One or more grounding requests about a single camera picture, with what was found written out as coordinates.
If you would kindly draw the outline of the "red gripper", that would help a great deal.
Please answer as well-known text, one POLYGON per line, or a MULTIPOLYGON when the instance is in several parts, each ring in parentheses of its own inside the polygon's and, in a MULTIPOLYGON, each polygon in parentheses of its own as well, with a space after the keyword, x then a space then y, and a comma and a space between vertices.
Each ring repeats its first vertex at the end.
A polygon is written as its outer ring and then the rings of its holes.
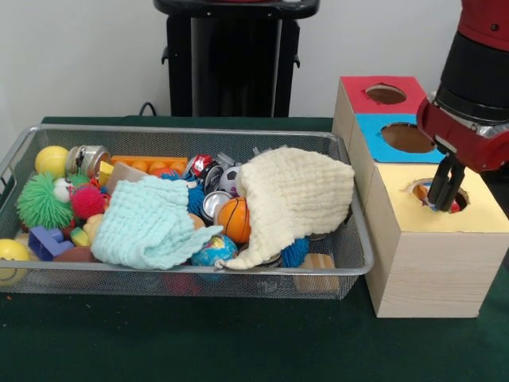
POLYGON ((449 211, 464 180, 464 166, 480 173, 508 163, 508 123, 487 125, 456 116, 424 99, 417 113, 418 129, 447 155, 437 167, 428 201, 449 211))

